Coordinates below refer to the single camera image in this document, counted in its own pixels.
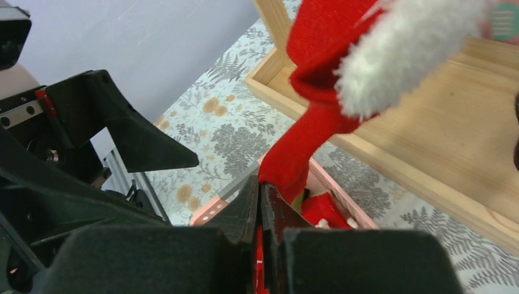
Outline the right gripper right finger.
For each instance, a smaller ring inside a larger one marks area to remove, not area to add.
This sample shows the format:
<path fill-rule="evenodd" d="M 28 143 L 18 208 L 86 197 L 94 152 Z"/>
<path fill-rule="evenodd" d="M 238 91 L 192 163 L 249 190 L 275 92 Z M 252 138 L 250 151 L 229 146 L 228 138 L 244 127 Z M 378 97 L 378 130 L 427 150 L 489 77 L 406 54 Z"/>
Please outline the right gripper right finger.
<path fill-rule="evenodd" d="M 461 293 L 449 256 L 414 230 L 319 229 L 271 184 L 259 187 L 271 293 Z"/>

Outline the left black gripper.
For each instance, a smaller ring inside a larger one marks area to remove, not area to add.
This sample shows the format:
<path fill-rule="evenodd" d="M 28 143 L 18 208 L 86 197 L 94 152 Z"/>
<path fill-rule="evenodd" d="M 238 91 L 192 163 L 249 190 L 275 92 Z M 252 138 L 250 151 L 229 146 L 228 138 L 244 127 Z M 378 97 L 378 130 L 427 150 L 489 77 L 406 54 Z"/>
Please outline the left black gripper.
<path fill-rule="evenodd" d="M 36 95 L 41 89 L 49 117 Z M 1 126 L 40 160 L 96 188 L 112 175 L 88 142 L 104 128 L 130 173 L 199 164 L 193 151 L 138 113 L 104 69 L 1 99 Z"/>

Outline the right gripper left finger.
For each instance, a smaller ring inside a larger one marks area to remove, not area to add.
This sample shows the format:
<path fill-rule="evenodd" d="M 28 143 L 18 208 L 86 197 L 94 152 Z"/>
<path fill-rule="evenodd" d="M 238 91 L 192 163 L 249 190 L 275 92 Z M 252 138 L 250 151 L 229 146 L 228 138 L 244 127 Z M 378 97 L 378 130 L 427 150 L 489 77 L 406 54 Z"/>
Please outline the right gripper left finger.
<path fill-rule="evenodd" d="M 61 247 L 42 293 L 246 293 L 258 180 L 208 223 L 188 227 L 102 225 Z"/>

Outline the red white patterned sock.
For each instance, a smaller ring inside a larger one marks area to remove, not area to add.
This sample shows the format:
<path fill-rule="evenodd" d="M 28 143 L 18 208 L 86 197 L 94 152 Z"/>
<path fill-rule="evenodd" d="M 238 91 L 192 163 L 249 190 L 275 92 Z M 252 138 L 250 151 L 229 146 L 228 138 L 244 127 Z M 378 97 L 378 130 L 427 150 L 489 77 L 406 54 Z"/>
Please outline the red white patterned sock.
<path fill-rule="evenodd" d="M 318 228 L 357 229 L 358 223 L 346 218 L 334 202 L 332 192 L 323 192 L 302 201 L 301 215 Z"/>

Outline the red sock white fluffy cuff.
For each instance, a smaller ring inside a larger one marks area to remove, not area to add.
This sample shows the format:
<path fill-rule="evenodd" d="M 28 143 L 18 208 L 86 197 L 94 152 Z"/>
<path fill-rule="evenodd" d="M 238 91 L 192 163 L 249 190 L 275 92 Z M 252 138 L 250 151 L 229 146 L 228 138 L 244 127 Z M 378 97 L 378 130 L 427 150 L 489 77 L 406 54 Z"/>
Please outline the red sock white fluffy cuff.
<path fill-rule="evenodd" d="M 398 105 L 402 94 L 450 55 L 484 18 L 490 1 L 303 1 L 287 54 L 290 83 L 306 112 L 265 155 L 260 183 L 292 202 L 307 182 L 308 162 L 331 136 Z"/>

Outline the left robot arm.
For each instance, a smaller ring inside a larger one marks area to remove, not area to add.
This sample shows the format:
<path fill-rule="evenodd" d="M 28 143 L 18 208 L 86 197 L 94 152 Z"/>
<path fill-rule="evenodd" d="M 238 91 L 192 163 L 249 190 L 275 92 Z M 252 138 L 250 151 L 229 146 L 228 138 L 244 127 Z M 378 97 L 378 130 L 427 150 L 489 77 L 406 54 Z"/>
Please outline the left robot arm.
<path fill-rule="evenodd" d="M 74 231 L 105 224 L 164 225 L 110 176 L 91 143 L 107 129 L 129 173 L 190 168 L 197 155 L 158 130 L 109 73 L 88 70 L 1 102 L 1 292 L 28 293 Z"/>

